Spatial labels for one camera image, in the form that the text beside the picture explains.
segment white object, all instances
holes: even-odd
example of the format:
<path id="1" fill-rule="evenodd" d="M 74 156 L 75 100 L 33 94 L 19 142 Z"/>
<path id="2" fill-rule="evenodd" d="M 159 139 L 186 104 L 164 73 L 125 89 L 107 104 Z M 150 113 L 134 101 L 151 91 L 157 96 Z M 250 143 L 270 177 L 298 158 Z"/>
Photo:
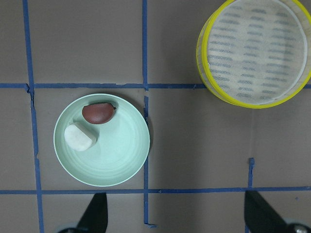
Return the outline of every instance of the white object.
<path id="1" fill-rule="evenodd" d="M 96 143 L 96 137 L 78 123 L 68 125 L 64 137 L 68 146 L 76 151 L 85 151 Z"/>

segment metal screw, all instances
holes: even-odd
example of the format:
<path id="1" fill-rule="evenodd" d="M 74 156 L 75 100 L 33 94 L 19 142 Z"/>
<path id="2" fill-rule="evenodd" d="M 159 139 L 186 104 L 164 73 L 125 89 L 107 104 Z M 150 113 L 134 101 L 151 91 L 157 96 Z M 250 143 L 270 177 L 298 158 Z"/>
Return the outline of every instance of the metal screw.
<path id="1" fill-rule="evenodd" d="M 295 230 L 295 233 L 308 233 L 308 230 L 304 226 L 301 226 L 301 225 L 296 225 L 294 227 L 294 230 Z"/>

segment yellow rim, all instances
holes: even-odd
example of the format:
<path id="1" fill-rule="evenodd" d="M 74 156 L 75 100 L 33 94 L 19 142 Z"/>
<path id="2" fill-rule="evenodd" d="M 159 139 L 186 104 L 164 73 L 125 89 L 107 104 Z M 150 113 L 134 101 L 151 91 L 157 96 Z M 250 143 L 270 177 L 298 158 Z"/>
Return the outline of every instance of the yellow rim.
<path id="1" fill-rule="evenodd" d="M 227 0 L 223 5 L 220 6 L 220 8 L 218 10 L 216 10 L 212 16 L 207 20 L 206 24 L 207 27 L 204 31 L 204 35 L 202 38 L 202 48 L 201 48 L 201 59 L 202 59 L 202 63 L 203 63 L 203 69 L 205 71 L 205 74 L 210 82 L 210 84 L 212 85 L 212 87 L 218 92 L 219 95 L 222 96 L 222 100 L 234 104 L 234 105 L 238 105 L 238 106 L 242 106 L 242 107 L 246 107 L 246 108 L 258 108 L 258 109 L 262 109 L 262 108 L 269 108 L 269 107 L 273 107 L 276 105 L 279 105 L 281 103 L 286 102 L 287 100 L 291 99 L 292 97 L 294 97 L 296 94 L 298 94 L 298 92 L 300 92 L 303 87 L 307 84 L 307 82 L 309 81 L 310 77 L 311 77 L 311 70 L 309 71 L 308 76 L 306 77 L 306 79 L 304 80 L 304 82 L 289 96 L 285 97 L 284 99 L 277 101 L 277 102 L 273 102 L 273 103 L 268 103 L 268 104 L 261 104 L 261 105 L 255 105 L 255 104 L 248 104 L 248 103 L 244 103 L 241 101 L 236 100 L 235 98 L 229 96 L 226 92 L 224 92 L 217 84 L 217 82 L 214 80 L 212 73 L 209 69 L 209 65 L 208 65 L 208 61 L 207 61 L 207 45 L 208 45 L 208 37 L 209 34 L 211 32 L 211 29 L 214 25 L 214 22 L 216 20 L 216 18 L 219 16 L 219 14 L 232 2 L 234 2 L 235 0 Z M 305 14 L 305 16 L 307 17 L 309 23 L 311 24 L 311 16 L 308 12 L 308 10 L 298 1 L 298 0 L 292 0 L 293 3 L 295 3 L 300 9 L 301 11 Z M 198 69 L 200 72 L 200 76 L 201 79 L 203 81 L 203 83 L 205 84 L 206 87 L 208 87 L 208 84 L 206 83 L 206 81 L 203 79 L 202 77 L 202 73 L 200 71 L 199 65 L 198 65 Z"/>

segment plate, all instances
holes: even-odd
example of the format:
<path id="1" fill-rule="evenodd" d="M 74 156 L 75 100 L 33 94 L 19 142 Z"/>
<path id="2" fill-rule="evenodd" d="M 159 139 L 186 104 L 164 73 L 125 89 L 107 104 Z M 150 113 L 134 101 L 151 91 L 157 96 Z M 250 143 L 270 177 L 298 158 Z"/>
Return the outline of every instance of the plate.
<path id="1" fill-rule="evenodd" d="M 86 105 L 109 102 L 116 107 L 112 119 L 101 125 L 82 116 Z M 85 151 L 74 151 L 64 138 L 65 128 L 78 122 L 97 137 Z M 63 168 L 75 179 L 99 187 L 120 184 L 133 177 L 147 159 L 150 135 L 141 113 L 128 101 L 109 94 L 83 96 L 69 104 L 54 129 L 54 149 Z"/>

